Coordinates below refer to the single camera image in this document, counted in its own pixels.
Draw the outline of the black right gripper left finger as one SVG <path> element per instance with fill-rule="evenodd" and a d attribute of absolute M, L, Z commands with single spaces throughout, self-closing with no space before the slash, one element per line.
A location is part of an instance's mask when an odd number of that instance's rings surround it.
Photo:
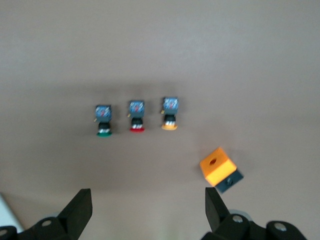
<path fill-rule="evenodd" d="M 56 217 L 46 217 L 19 233 L 17 240 L 78 240 L 93 214 L 92 194 L 81 189 Z"/>

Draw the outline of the yellow push button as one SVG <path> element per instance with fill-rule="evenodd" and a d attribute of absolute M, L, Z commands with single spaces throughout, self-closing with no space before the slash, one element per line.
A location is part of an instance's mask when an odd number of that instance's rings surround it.
<path fill-rule="evenodd" d="M 179 99 L 177 97 L 164 97 L 161 114 L 163 115 L 163 124 L 161 128 L 166 131 L 174 131 L 178 128 L 176 124 L 176 115 L 179 109 Z"/>

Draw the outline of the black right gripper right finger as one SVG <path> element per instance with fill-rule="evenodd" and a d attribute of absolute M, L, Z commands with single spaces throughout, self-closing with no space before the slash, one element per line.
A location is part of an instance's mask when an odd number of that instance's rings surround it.
<path fill-rule="evenodd" d="M 201 240 L 307 240 L 289 222 L 275 220 L 261 227 L 244 215 L 230 213 L 214 187 L 205 189 L 205 214 L 211 231 Z"/>

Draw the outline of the orange cube with hole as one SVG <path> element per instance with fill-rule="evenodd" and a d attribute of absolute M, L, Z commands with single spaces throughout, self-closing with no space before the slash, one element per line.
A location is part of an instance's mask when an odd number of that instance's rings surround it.
<path fill-rule="evenodd" d="M 201 160 L 199 167 L 204 179 L 220 193 L 225 193 L 244 178 L 222 147 Z"/>

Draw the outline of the green push button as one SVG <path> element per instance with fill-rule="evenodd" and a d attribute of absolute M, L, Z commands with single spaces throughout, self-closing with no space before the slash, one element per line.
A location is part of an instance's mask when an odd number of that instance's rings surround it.
<path fill-rule="evenodd" d="M 111 131 L 112 106 L 97 105 L 95 107 L 95 121 L 98 124 L 97 136 L 106 138 L 112 135 Z"/>

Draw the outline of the red push button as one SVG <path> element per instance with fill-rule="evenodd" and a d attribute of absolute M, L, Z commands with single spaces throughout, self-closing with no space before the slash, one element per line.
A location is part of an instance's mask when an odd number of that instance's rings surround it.
<path fill-rule="evenodd" d="M 145 101 L 131 100 L 128 106 L 128 118 L 130 119 L 130 131 L 142 133 L 145 131 L 143 118 L 145 115 Z"/>

